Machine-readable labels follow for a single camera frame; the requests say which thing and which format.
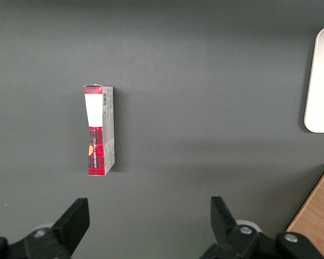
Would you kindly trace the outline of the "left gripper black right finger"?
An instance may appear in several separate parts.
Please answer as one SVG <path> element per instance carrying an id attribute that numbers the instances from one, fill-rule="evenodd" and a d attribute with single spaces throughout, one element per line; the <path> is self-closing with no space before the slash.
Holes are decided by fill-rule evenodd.
<path id="1" fill-rule="evenodd" d="M 251 258 L 258 246 L 259 234 L 245 224 L 237 224 L 224 200 L 211 197 L 211 226 L 216 244 L 202 258 Z"/>

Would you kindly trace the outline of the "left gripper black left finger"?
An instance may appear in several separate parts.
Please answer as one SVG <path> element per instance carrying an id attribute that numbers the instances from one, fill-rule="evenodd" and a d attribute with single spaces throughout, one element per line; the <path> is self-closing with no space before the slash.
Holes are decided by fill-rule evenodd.
<path id="1" fill-rule="evenodd" d="M 27 258 L 71 258 L 90 225 L 87 198 L 78 198 L 51 226 L 24 239 Z"/>

